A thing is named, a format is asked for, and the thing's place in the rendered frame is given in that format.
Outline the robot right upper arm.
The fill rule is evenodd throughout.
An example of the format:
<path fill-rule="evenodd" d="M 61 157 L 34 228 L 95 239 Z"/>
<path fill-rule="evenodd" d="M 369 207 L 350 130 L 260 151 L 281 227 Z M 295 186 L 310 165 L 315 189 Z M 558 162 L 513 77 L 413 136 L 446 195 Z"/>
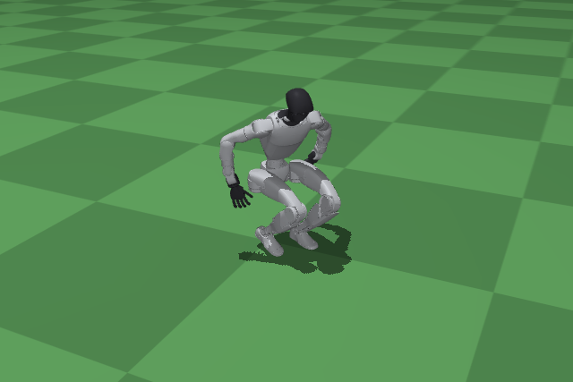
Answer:
<path fill-rule="evenodd" d="M 220 146 L 222 142 L 229 141 L 232 143 L 234 149 L 236 142 L 246 142 L 254 138 L 265 138 L 272 131 L 273 124 L 271 119 L 257 119 L 244 128 L 225 135 L 220 141 Z"/>

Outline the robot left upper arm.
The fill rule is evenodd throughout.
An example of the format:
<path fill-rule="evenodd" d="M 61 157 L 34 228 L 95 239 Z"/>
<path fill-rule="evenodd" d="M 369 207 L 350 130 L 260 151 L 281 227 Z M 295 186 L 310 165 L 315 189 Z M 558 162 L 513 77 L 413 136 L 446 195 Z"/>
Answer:
<path fill-rule="evenodd" d="M 315 130 L 322 138 L 327 129 L 331 128 L 330 123 L 317 110 L 308 114 L 311 122 L 311 130 Z"/>

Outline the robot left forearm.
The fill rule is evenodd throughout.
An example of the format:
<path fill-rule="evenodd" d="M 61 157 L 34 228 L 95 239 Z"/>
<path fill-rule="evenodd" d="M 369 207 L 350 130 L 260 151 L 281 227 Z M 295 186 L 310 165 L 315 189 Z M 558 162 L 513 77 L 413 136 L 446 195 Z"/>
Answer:
<path fill-rule="evenodd" d="M 331 128 L 327 129 L 324 133 L 323 138 L 318 134 L 316 145 L 312 151 L 315 152 L 316 156 L 313 160 L 321 160 L 323 153 L 327 150 L 327 145 L 331 137 Z"/>

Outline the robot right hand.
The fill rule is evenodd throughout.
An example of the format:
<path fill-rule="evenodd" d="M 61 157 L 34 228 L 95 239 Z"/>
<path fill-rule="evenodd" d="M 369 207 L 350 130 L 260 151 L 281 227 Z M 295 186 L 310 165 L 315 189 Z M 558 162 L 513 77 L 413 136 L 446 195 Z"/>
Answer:
<path fill-rule="evenodd" d="M 237 174 L 235 174 L 235 179 L 236 179 L 237 183 L 230 184 L 230 185 L 227 183 L 228 187 L 231 188 L 230 197 L 231 197 L 231 199 L 232 199 L 232 201 L 233 201 L 233 205 L 234 205 L 235 208 L 237 208 L 237 205 L 238 205 L 239 208 L 241 208 L 242 206 L 240 205 L 240 202 L 239 202 L 239 200 L 240 200 L 241 203 L 242 203 L 242 205 L 243 205 L 243 207 L 246 208 L 246 205 L 244 204 L 244 201 L 245 201 L 245 203 L 246 203 L 247 205 L 251 205 L 251 203 L 249 203 L 249 201 L 248 201 L 247 198 L 245 197 L 245 194 L 248 195 L 248 196 L 251 197 L 251 198 L 253 197 L 253 195 L 250 194 L 249 192 L 245 191 L 244 188 L 239 185 L 240 182 L 239 182 L 239 179 L 238 179 Z M 227 180 L 227 179 L 226 179 L 226 180 Z M 236 199 L 237 205 L 235 204 L 235 199 Z M 243 199 L 244 199 L 244 201 L 243 201 Z"/>

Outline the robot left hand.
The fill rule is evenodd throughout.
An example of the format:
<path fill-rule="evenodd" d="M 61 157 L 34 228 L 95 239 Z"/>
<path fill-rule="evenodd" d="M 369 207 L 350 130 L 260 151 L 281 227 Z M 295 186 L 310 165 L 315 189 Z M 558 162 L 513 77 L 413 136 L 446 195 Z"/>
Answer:
<path fill-rule="evenodd" d="M 304 161 L 306 161 L 306 162 L 308 162 L 308 163 L 311 163 L 311 164 L 313 165 L 314 163 L 316 163 L 316 162 L 318 161 L 318 160 L 313 160 L 313 159 L 315 158 L 315 156 L 316 156 L 315 152 L 312 151 L 312 152 L 308 155 L 308 158 L 305 159 Z"/>

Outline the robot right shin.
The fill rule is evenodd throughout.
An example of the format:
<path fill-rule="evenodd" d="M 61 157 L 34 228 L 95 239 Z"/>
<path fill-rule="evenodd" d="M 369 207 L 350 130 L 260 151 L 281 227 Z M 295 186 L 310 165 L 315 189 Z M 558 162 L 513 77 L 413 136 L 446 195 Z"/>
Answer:
<path fill-rule="evenodd" d="M 286 207 L 286 209 L 282 210 L 275 217 L 273 217 L 272 222 L 266 228 L 264 228 L 261 231 L 261 233 L 268 234 L 268 235 L 263 235 L 264 237 L 276 233 L 284 233 L 288 230 L 291 230 L 301 225 L 300 222 L 295 223 L 296 220 L 297 220 L 297 212 L 295 208 L 288 206 Z"/>

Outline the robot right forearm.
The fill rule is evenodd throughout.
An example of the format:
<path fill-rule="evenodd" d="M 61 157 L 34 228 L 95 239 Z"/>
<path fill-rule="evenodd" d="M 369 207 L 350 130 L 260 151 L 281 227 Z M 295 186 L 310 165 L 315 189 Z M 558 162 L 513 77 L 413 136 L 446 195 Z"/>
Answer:
<path fill-rule="evenodd" d="M 227 179 L 227 183 L 234 184 L 237 183 L 235 179 L 235 168 L 234 168 L 234 153 L 233 145 L 229 141 L 224 141 L 221 143 L 220 151 L 219 151 L 219 158 L 221 160 L 221 165 L 223 167 L 223 175 Z"/>

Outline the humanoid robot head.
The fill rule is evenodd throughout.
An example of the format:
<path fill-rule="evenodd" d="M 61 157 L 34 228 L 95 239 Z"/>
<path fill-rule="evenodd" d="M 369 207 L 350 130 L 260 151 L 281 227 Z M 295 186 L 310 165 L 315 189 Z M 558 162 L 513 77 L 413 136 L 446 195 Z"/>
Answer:
<path fill-rule="evenodd" d="M 289 122 L 282 121 L 288 126 L 298 125 L 306 116 L 313 111 L 310 95 L 304 89 L 291 89 L 286 93 L 288 109 L 278 112 L 278 119 L 286 117 Z"/>

